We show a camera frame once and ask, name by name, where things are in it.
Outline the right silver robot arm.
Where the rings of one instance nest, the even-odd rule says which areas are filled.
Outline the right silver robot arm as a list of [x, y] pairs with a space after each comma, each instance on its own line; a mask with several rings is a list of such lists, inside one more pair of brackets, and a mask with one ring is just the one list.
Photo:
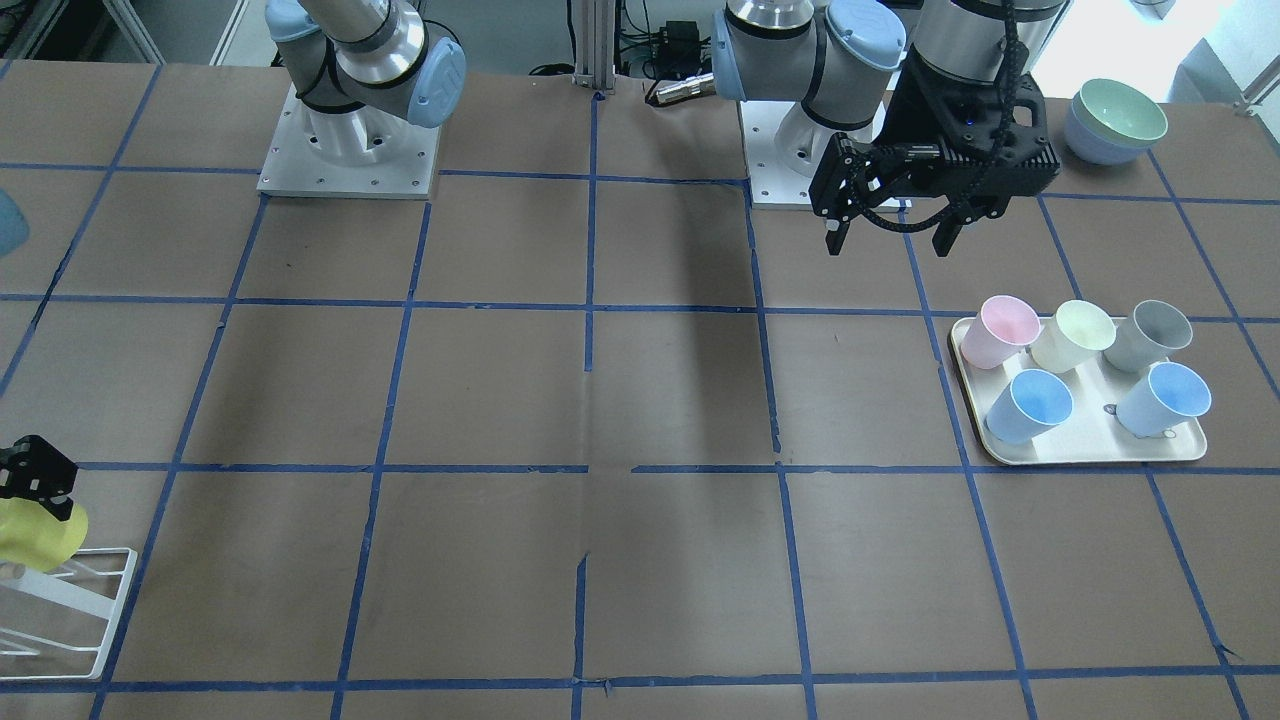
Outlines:
[[294, 83], [298, 119], [329, 167], [376, 167], [404, 132], [452, 115], [467, 61], [408, 1], [270, 1], [265, 20]]

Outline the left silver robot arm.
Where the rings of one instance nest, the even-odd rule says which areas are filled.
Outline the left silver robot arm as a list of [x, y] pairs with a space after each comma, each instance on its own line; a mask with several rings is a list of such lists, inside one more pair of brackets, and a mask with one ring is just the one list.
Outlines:
[[827, 129], [808, 196], [841, 252], [859, 217], [893, 233], [1002, 217], [1060, 174], [1032, 76], [1066, 1], [925, 1], [913, 29], [878, 1], [728, 1], [710, 37], [721, 96], [791, 101]]

